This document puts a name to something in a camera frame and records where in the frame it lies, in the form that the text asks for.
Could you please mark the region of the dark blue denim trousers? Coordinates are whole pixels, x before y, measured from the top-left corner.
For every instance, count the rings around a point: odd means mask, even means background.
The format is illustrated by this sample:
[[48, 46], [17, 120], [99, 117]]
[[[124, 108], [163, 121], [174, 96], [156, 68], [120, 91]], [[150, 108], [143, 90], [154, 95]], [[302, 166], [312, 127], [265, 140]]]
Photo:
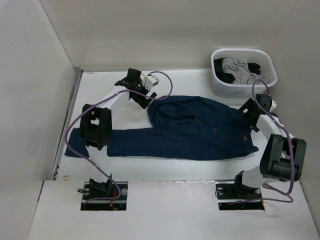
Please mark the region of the dark blue denim trousers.
[[237, 109], [200, 96], [172, 95], [147, 108], [151, 127], [114, 130], [109, 157], [217, 161], [257, 152]]

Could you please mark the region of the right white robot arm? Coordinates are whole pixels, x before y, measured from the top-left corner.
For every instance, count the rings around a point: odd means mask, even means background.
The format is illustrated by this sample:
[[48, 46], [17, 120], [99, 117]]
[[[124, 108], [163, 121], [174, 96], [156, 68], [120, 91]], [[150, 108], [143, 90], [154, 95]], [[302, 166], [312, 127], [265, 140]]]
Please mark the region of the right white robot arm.
[[238, 111], [255, 132], [267, 140], [259, 166], [236, 175], [232, 192], [238, 198], [255, 193], [260, 187], [275, 191], [271, 182], [288, 182], [289, 189], [280, 193], [289, 197], [303, 170], [307, 143], [294, 137], [272, 112], [276, 103], [267, 94], [255, 94]]

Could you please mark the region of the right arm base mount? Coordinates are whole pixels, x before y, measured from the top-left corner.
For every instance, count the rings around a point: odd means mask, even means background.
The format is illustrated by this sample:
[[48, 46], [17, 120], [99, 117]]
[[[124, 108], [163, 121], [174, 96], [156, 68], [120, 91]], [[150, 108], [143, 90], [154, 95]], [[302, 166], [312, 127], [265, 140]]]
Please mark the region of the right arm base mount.
[[236, 189], [233, 181], [217, 181], [215, 196], [220, 211], [264, 211], [260, 188]]

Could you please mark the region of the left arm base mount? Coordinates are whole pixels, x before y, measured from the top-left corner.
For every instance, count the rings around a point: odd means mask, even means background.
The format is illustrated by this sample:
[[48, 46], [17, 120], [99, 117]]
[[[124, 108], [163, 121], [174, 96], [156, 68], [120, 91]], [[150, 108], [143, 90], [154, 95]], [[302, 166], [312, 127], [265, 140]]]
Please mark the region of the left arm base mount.
[[82, 188], [77, 190], [81, 194], [81, 211], [125, 211], [129, 183], [110, 180], [97, 182], [90, 179]]

